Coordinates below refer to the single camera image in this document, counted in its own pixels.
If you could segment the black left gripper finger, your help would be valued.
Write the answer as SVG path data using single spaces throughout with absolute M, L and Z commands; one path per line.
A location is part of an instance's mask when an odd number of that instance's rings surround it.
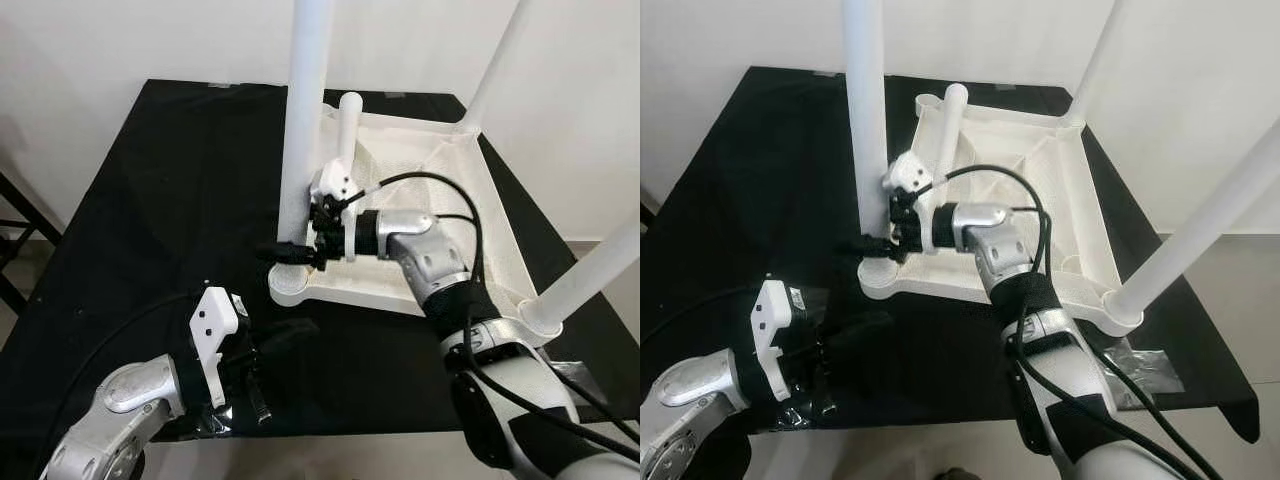
M 829 349 L 851 349 L 873 339 L 892 324 L 893 317 L 886 311 L 828 315 L 827 347 Z
M 310 317 L 289 317 L 260 328 L 261 351 L 288 351 L 319 333 Z

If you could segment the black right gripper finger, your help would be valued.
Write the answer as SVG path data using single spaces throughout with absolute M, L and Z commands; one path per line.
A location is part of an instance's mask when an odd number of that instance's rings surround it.
M 319 268 L 317 251 L 306 244 L 260 244 L 259 257 L 274 264 Z
M 887 238 L 860 236 L 851 241 L 850 250 L 861 259 L 887 259 L 901 262 L 901 248 Z

